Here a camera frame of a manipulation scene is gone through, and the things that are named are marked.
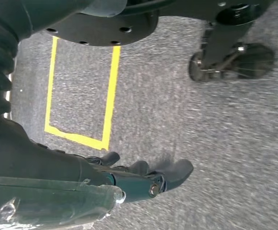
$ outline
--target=metal bolt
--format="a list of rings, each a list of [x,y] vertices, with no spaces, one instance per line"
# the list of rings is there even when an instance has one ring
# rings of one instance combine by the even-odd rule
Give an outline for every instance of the metal bolt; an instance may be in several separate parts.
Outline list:
[[[226,5],[226,2],[219,2],[218,5],[220,7],[224,7]]]
[[[246,49],[245,46],[239,46],[239,47],[238,47],[238,51],[239,51],[240,53],[245,52],[245,49]]]
[[[156,196],[159,194],[159,186],[158,186],[157,184],[151,185],[151,187],[150,188],[150,194],[151,194],[152,196]]]

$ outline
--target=yellow tape line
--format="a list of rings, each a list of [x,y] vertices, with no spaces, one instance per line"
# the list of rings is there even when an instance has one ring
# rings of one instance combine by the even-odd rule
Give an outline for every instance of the yellow tape line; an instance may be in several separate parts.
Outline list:
[[[50,125],[52,87],[54,82],[54,64],[56,60],[57,40],[58,38],[53,37],[52,53],[51,57],[51,66],[48,78],[48,98],[46,103],[45,124],[44,130],[48,133],[54,134],[61,138],[66,138],[71,141],[75,141],[79,144],[89,146],[97,150],[97,149],[108,150],[110,140],[111,125],[114,107],[114,98],[116,95],[116,82],[118,79],[119,62],[120,59],[121,47],[115,46],[113,51],[113,58],[111,62],[110,76],[108,86],[107,100],[106,103],[104,126],[103,128],[103,137],[102,140],[100,141],[79,134],[65,133]]]

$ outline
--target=wheel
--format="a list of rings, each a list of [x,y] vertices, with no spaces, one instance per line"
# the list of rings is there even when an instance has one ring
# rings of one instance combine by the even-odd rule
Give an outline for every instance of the wheel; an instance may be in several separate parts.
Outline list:
[[[205,82],[209,80],[210,74],[201,69],[202,52],[193,54],[189,64],[189,75],[193,81]]]
[[[238,74],[240,79],[258,79],[271,71],[274,61],[274,52],[268,47],[248,44],[245,53],[233,60],[227,70]]]

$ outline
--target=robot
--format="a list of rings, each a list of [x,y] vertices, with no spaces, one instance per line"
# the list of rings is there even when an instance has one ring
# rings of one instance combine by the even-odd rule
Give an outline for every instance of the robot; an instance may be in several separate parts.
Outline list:
[[[196,82],[260,78],[274,53],[242,38],[273,0],[0,0],[0,228],[52,229],[106,217],[116,204],[150,199],[177,188],[193,170],[188,160],[150,169],[145,161],[112,167],[119,156],[84,158],[30,140],[4,118],[11,105],[4,93],[14,71],[17,45],[33,33],[83,46],[122,46],[153,33],[161,16],[206,21],[199,52],[191,57]]]

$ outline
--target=plastic wrap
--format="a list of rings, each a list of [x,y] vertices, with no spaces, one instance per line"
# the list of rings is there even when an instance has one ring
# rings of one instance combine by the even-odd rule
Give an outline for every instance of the plastic wrap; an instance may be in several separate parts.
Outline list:
[[[125,199],[111,185],[0,177],[0,230],[90,229]]]

